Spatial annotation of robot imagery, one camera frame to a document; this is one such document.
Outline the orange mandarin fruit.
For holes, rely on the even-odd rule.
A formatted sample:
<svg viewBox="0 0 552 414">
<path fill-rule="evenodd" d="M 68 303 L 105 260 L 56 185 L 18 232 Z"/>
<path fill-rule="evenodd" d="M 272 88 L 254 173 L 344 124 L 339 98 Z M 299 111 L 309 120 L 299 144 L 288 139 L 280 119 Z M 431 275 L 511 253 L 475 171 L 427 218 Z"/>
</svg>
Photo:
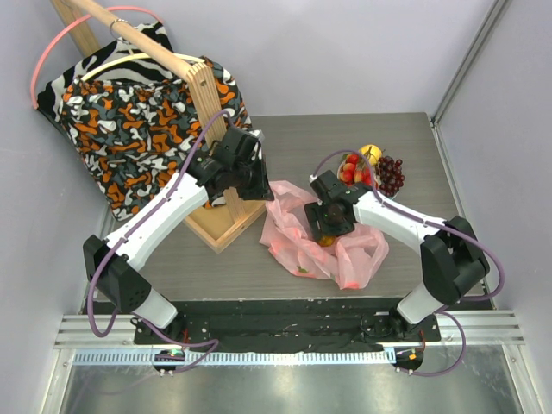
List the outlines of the orange mandarin fruit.
<svg viewBox="0 0 552 414">
<path fill-rule="evenodd" d="M 336 237 L 332 235 L 323 235 L 319 240 L 318 244 L 321 247 L 330 247 L 332 246 L 336 241 Z"/>
</svg>

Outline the pink plastic bag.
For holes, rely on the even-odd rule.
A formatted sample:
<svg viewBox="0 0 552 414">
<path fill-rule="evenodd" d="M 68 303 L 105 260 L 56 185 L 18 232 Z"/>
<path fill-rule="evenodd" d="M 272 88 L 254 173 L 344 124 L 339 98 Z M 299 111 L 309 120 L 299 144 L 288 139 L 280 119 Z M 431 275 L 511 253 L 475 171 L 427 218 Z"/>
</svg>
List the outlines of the pink plastic bag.
<svg viewBox="0 0 552 414">
<path fill-rule="evenodd" d="M 304 212 L 315 196 L 284 180 L 272 181 L 270 187 L 274 200 L 266 203 L 260 244 L 272 257 L 294 276 L 331 279 L 342 290 L 365 288 L 389 254 L 383 233 L 356 224 L 352 233 L 336 237 L 330 247 L 321 247 Z"/>
</svg>

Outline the dark red grape bunch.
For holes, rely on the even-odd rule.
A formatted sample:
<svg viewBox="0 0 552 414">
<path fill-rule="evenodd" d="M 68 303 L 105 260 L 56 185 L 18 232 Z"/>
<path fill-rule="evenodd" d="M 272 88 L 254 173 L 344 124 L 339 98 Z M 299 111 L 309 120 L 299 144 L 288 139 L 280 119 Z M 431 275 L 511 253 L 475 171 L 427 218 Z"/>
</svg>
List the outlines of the dark red grape bunch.
<svg viewBox="0 0 552 414">
<path fill-rule="evenodd" d="M 394 197 L 404 186 L 405 176 L 402 167 L 402 159 L 395 160 L 389 155 L 379 159 L 376 173 L 379 177 L 379 189 L 386 197 Z"/>
</svg>

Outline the yellow lemon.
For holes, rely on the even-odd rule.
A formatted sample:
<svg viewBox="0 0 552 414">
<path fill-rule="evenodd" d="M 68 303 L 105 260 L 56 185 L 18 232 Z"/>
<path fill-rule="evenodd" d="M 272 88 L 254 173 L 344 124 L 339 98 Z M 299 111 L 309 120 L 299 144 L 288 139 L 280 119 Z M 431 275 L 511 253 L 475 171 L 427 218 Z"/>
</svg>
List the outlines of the yellow lemon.
<svg viewBox="0 0 552 414">
<path fill-rule="evenodd" d="M 382 150 L 373 144 L 363 146 L 359 152 L 366 157 L 371 166 L 376 166 L 382 157 Z"/>
</svg>

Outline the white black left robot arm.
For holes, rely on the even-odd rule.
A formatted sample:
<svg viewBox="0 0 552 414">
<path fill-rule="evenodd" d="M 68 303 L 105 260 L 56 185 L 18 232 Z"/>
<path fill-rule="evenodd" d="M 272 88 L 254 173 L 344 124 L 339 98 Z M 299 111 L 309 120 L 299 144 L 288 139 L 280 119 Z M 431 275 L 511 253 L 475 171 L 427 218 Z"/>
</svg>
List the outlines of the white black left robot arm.
<svg viewBox="0 0 552 414">
<path fill-rule="evenodd" d="M 229 127 L 213 148 L 189 152 L 181 171 L 138 214 L 101 240 L 84 243 L 85 267 L 93 288 L 121 313 L 148 320 L 166 344 L 184 332 L 176 307 L 141 276 L 140 270 L 160 243 L 204 204 L 218 200 L 229 188 L 240 199 L 273 199 L 262 154 L 264 135 Z"/>
</svg>

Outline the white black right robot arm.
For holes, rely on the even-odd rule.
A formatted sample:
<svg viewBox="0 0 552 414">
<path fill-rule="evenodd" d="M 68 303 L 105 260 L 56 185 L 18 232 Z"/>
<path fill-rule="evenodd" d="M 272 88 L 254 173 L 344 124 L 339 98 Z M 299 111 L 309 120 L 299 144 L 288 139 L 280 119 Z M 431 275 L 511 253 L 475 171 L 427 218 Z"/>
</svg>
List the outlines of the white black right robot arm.
<svg viewBox="0 0 552 414">
<path fill-rule="evenodd" d="M 343 236 L 367 225 L 419 254 L 422 282 L 389 311 L 387 331 L 410 340 L 421 322 L 461 300 L 490 267 L 470 223 L 459 216 L 446 221 L 424 215 L 380 195 L 372 186 L 348 186 L 331 171 L 310 177 L 317 201 L 304 207 L 315 240 Z"/>
</svg>

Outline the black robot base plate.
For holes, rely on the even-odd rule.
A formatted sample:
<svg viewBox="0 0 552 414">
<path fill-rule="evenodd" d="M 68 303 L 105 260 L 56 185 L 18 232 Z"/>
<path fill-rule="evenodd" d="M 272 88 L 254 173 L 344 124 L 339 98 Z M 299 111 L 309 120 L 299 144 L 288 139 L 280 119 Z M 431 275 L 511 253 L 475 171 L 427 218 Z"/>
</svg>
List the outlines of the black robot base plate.
<svg viewBox="0 0 552 414">
<path fill-rule="evenodd" d="M 177 316 L 153 329 L 132 316 L 136 345 L 197 344 L 218 353 L 296 354 L 377 352 L 386 344 L 437 343 L 446 328 L 467 340 L 455 305 L 420 323 L 398 318 L 398 298 L 191 300 L 175 302 Z"/>
</svg>

